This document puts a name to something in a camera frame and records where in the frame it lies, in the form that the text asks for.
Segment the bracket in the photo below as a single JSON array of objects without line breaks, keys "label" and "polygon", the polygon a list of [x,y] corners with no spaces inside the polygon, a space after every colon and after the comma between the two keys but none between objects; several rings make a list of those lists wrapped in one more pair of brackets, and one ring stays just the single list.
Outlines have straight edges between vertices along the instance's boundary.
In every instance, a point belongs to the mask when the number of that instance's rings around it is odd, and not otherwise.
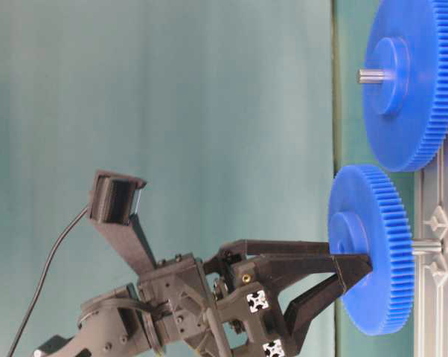
[{"label": "bracket", "polygon": [[415,357],[448,357],[448,136],[415,176]]}]

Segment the screw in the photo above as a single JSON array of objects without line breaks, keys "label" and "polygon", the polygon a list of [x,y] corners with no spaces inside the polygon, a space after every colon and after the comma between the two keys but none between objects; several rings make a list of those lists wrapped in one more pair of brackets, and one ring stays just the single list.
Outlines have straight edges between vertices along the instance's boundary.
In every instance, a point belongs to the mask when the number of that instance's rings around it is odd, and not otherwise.
[{"label": "screw", "polygon": [[242,276],[242,281],[244,284],[249,284],[252,280],[252,277],[249,274],[244,274]]},{"label": "screw", "polygon": [[109,342],[107,342],[107,343],[105,344],[105,346],[103,346],[103,351],[104,351],[105,353],[110,352],[111,349],[112,349],[112,344],[110,344]]}]

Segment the robotic arm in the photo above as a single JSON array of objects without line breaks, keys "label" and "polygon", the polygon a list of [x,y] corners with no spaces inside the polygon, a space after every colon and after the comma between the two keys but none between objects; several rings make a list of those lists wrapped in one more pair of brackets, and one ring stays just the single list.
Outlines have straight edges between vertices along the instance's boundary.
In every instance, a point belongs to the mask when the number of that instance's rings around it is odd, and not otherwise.
[{"label": "robotic arm", "polygon": [[[146,182],[98,171],[87,217],[138,275],[81,306],[78,333],[54,336],[33,357],[131,357],[183,340],[198,356],[293,357],[315,316],[372,267],[367,254],[330,254],[325,242],[241,240],[211,259],[177,254],[156,262],[134,209]],[[207,275],[219,277],[210,287]],[[334,273],[282,312],[278,295],[309,274]],[[223,324],[246,333],[231,348]]]}]

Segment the black cable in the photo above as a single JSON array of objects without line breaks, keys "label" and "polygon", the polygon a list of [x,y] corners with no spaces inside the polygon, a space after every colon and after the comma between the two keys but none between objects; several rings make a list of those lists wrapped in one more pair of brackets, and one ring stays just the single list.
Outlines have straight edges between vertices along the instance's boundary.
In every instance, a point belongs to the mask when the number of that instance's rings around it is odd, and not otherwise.
[{"label": "black cable", "polygon": [[45,261],[44,269],[42,270],[42,275],[39,280],[39,284],[37,284],[36,292],[33,295],[31,304],[29,305],[27,311],[25,312],[25,316],[22,319],[21,326],[19,327],[19,330],[16,333],[16,337],[14,337],[13,343],[10,345],[9,353],[7,354],[7,357],[12,357],[14,354],[14,351],[16,350],[17,344],[19,343],[19,339],[22,336],[22,333],[24,332],[25,325],[29,321],[29,317],[31,316],[32,310],[36,305],[37,300],[39,299],[40,292],[42,291],[42,287],[44,286],[45,277],[47,276],[48,269],[51,266],[52,259],[54,258],[55,252],[59,248],[60,243],[64,240],[64,238],[67,236],[68,232],[71,231],[71,229],[80,221],[80,219],[85,216],[85,213],[88,210],[88,205],[85,206],[81,212],[68,224],[67,227],[63,230],[63,232],[59,235],[57,238],[57,241],[55,242],[54,246],[52,247],[50,253],[48,254],[47,260]]}]

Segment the teal backdrop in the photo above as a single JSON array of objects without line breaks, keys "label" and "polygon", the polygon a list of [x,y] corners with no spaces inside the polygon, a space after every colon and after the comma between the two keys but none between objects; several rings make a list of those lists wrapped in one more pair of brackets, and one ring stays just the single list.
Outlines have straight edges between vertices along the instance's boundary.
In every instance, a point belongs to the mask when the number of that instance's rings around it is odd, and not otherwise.
[{"label": "teal backdrop", "polygon": [[[98,168],[149,181],[140,217],[158,258],[327,239],[330,14],[329,1],[0,0],[0,356]],[[135,281],[81,222],[16,356],[75,334],[80,303]],[[333,316],[303,356],[334,355]]]}]

